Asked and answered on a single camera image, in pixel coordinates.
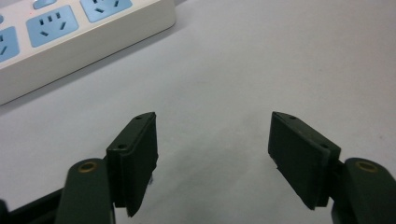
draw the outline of gray surface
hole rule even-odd
[[[0,107],[0,197],[14,209],[141,113],[160,159],[118,223],[332,223],[266,152],[271,112],[295,115],[396,175],[396,2],[177,1],[177,24]]]

